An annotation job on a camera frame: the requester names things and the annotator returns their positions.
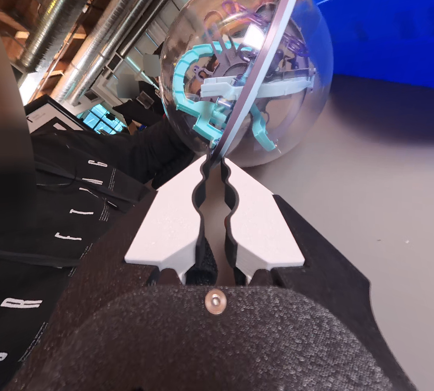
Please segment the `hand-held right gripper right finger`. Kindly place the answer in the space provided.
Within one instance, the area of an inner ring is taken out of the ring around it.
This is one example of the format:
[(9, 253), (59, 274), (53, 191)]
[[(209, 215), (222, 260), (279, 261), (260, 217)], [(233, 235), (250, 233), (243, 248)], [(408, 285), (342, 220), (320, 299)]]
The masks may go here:
[(241, 274), (302, 267), (305, 257), (269, 189), (229, 159), (221, 161), (226, 259)]

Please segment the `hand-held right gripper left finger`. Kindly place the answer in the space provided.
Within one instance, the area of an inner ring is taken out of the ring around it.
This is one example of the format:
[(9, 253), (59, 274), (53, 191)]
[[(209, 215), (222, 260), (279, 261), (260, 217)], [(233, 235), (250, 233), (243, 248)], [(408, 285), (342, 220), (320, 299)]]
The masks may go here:
[(196, 262), (201, 217), (193, 191), (203, 181), (206, 156), (198, 158), (158, 190), (131, 246), (126, 263), (173, 269), (178, 276)]

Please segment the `clear maze ball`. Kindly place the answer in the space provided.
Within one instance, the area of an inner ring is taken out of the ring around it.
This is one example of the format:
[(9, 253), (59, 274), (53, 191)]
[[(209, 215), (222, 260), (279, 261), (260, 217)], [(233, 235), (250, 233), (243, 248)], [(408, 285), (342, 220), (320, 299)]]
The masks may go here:
[(160, 57), (165, 115), (215, 165), (269, 163), (321, 114), (333, 77), (326, 21), (312, 0), (188, 0)]

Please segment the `person in black jacket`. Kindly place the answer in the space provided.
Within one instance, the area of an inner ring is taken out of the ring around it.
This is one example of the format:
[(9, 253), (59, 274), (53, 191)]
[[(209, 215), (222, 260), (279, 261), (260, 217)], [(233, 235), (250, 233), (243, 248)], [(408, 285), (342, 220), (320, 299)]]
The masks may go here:
[(1, 224), (0, 381), (3, 389), (44, 333), (78, 261), (101, 236), (193, 159), (166, 115), (134, 134), (53, 127), (30, 135), (35, 206)]

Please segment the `blue plastic bin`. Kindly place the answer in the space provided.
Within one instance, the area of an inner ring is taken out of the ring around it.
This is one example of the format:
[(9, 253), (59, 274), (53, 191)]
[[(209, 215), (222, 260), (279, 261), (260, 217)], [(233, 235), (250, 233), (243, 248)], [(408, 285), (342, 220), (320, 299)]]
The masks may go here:
[(334, 74), (434, 87), (434, 0), (313, 0)]

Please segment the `silver ventilation duct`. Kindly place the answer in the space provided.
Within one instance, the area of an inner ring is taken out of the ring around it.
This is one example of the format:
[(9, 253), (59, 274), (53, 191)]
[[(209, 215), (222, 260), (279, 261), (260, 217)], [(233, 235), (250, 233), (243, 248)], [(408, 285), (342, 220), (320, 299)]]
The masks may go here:
[[(51, 96), (59, 103), (79, 104), (117, 50), (125, 34), (138, 22), (153, 0), (111, 0), (80, 49), (53, 89)], [(35, 27), (30, 30), (17, 67), (24, 75), (19, 80), (19, 93), (26, 105), (42, 89), (55, 58), (59, 59), (89, 0), (45, 0)]]

